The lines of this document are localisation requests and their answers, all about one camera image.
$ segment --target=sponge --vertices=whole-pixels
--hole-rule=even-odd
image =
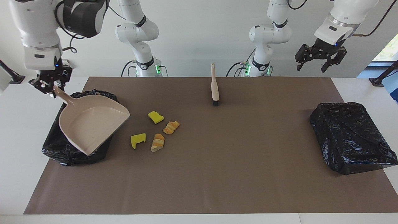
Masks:
[[[139,135],[134,135],[131,137],[131,146],[133,147],[133,149],[136,148],[137,143],[141,143],[141,142],[145,142],[146,140],[146,134],[139,134]]]
[[[156,112],[156,111],[152,111],[151,113],[149,113],[148,114],[148,117],[150,118],[150,119],[152,119],[152,121],[155,123],[155,124],[157,124],[157,123],[159,123],[159,122],[161,122],[161,121],[163,121],[164,120],[164,117],[162,116],[162,115],[160,115],[158,112]]]

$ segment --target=dustpan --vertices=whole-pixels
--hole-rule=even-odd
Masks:
[[[54,92],[66,107],[59,116],[59,126],[73,146],[92,154],[130,117],[120,103],[100,95],[74,99],[54,86]]]

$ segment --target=brush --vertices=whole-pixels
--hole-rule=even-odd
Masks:
[[[213,106],[218,106],[220,101],[219,87],[216,81],[216,66],[211,63],[211,96],[213,98]]]

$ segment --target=black garbage bag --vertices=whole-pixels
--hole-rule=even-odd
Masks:
[[[76,92],[72,94],[71,97],[80,98],[82,96],[88,96],[88,95],[102,95],[118,102],[114,94],[95,89],[86,92]],[[53,125],[51,126],[50,132],[41,150],[43,154],[59,162],[63,166],[93,164],[105,158],[109,144],[112,140],[112,136],[109,137],[108,140],[106,140],[90,156],[87,156],[86,154],[82,153],[68,141],[64,133],[61,131],[61,128],[59,127],[58,123],[59,116],[65,107],[66,104],[63,104],[61,106],[58,115],[55,118]]]
[[[323,103],[310,122],[326,164],[344,175],[398,165],[397,156],[363,105]]]

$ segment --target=white table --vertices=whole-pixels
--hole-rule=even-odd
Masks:
[[[0,223],[397,223],[389,214],[193,214],[193,215],[22,215],[46,166],[39,149],[62,102],[28,84],[9,86],[0,96]],[[398,105],[367,79],[333,78],[345,102],[363,104],[390,147],[398,151]],[[66,92],[80,92],[87,77],[74,77]],[[398,192],[398,167],[384,170]]]

